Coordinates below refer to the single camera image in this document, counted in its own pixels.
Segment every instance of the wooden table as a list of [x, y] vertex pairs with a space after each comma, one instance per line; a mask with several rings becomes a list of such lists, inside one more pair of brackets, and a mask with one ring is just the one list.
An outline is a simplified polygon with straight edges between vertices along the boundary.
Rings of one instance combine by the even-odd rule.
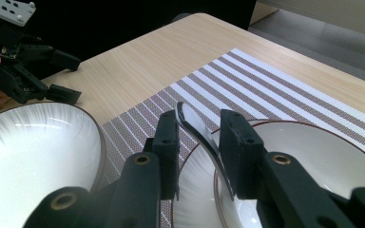
[[[52, 75], [44, 83], [82, 91], [76, 105], [104, 124], [232, 48], [365, 113], [364, 81], [202, 13], [86, 60], [76, 72]], [[18, 105], [10, 102], [0, 112]]]

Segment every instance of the striped placemat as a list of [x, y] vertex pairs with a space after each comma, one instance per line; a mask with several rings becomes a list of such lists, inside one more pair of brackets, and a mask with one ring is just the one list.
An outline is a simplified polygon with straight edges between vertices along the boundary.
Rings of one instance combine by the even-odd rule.
[[[247, 119], [315, 124], [365, 151], [364, 113], [235, 48], [102, 125], [107, 147], [103, 185], [120, 177], [128, 156], [142, 152], [159, 116], [176, 102], [194, 107], [211, 131], [219, 129], [225, 108]], [[197, 143], [183, 131], [180, 139], [182, 165]], [[172, 227], [171, 201], [162, 202], [162, 227]]]

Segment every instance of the floor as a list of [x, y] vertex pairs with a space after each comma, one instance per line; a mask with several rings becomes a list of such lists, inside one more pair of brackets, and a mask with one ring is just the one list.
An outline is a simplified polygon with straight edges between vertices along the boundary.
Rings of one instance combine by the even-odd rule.
[[248, 31], [365, 80], [365, 34], [283, 9]]

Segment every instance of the white ceramic bowl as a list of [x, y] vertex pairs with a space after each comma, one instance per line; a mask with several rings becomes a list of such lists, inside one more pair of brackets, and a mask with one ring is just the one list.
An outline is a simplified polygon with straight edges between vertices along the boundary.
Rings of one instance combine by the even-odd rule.
[[[355, 187], [365, 186], [365, 153], [338, 135], [306, 123], [285, 121], [257, 123], [254, 129], [268, 151], [294, 156], [321, 187], [348, 199]], [[219, 131], [213, 135], [218, 142]], [[261, 227], [257, 201], [231, 201], [215, 184], [214, 170], [198, 146], [180, 175], [181, 201], [174, 202], [173, 208], [175, 227]]]
[[94, 191], [105, 152], [99, 125], [79, 107], [40, 103], [0, 113], [0, 227], [22, 227], [59, 188]]

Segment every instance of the table surface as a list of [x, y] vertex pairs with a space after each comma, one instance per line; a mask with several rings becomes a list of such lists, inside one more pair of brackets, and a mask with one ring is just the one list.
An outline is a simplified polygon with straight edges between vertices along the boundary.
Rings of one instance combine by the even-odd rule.
[[[97, 55], [77, 71], [64, 70], [44, 83], [82, 91], [76, 105], [104, 124], [232, 48], [365, 113], [364, 81], [203, 13]], [[0, 112], [18, 105], [11, 101]]]

